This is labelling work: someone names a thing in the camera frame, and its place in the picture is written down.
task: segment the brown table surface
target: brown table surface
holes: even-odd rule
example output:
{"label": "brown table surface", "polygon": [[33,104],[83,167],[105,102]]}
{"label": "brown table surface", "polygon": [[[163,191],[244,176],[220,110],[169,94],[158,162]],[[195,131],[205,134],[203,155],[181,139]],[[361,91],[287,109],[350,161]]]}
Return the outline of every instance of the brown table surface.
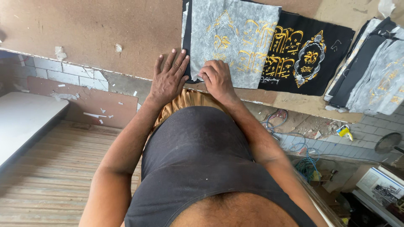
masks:
{"label": "brown table surface", "polygon": [[[378,15],[379,1],[258,2],[358,31]],[[69,63],[152,79],[155,59],[181,47],[181,20],[180,0],[3,0],[0,49],[55,59],[55,46],[63,46]],[[115,52],[115,43],[122,45],[121,54]],[[204,84],[189,87],[206,90]],[[259,89],[237,89],[237,94],[244,100],[346,122],[362,117],[327,111],[322,97]]]}

